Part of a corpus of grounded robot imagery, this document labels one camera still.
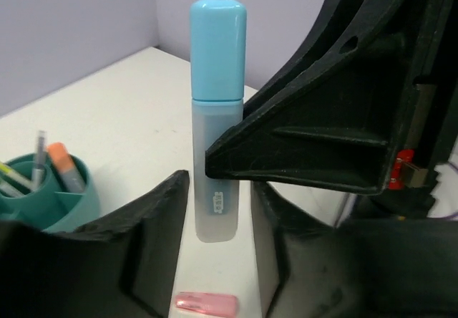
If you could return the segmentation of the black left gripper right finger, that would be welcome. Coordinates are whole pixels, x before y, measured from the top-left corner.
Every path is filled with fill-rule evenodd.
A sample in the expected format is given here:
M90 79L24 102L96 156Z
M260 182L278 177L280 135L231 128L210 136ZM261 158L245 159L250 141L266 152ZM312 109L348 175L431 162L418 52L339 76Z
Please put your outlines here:
M250 189L263 317L455 317L457 223L350 217L333 228Z

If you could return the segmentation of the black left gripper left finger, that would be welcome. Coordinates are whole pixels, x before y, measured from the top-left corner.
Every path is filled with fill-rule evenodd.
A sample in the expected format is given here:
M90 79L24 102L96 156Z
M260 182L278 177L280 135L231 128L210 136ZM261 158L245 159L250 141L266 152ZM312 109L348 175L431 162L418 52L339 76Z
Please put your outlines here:
M189 187L178 170L72 233L3 222L1 315L166 317Z

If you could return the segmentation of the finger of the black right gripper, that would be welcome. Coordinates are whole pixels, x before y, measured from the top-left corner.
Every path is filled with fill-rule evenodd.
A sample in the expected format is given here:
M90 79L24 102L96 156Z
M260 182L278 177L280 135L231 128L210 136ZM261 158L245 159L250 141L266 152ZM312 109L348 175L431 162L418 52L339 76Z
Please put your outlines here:
M409 58L401 32L310 33L208 148L206 173L379 194L402 147Z

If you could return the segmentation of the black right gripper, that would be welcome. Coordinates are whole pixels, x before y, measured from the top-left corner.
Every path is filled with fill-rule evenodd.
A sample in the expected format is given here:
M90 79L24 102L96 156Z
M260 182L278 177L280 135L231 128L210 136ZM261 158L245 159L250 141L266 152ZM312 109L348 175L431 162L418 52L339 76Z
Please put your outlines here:
M425 216L457 87L456 30L457 0L325 0L245 105L243 175Z

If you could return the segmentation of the grey translucent highlighter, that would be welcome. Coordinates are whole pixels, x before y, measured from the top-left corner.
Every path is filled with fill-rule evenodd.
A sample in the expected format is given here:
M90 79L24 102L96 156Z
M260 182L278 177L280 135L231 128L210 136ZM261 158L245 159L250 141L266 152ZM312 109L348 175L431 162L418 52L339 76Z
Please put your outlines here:
M65 188L70 193L83 193L85 182L64 144L52 143L47 147L47 152Z

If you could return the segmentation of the purple gel pen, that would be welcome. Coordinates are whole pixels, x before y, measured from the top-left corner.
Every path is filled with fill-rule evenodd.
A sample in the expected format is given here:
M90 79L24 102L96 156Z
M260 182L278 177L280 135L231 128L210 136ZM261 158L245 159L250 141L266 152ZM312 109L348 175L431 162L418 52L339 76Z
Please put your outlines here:
M46 133L42 130L38 132L36 139L36 150L34 154L34 165L31 173L32 191L39 189L44 176L44 165L46 163Z

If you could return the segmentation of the yellow gel pen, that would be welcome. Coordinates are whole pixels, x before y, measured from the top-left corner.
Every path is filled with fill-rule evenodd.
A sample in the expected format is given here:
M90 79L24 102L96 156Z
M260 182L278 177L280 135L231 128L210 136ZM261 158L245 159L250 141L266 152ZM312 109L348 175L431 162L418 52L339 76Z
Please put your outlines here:
M15 188L12 183L17 184L28 191L34 190L34 184L29 178L22 175L17 170L14 170L6 163L1 163L1 189L6 189L7 193L16 195L19 193L19 189Z

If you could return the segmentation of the blue highlighter marker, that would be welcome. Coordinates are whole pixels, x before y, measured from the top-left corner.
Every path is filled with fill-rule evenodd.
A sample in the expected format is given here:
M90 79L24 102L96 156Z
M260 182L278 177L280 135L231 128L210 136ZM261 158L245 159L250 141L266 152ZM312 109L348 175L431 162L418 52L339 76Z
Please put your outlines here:
M195 230L205 243L229 241L238 228L239 183L209 178L205 152L243 117L246 23L236 0L190 7Z

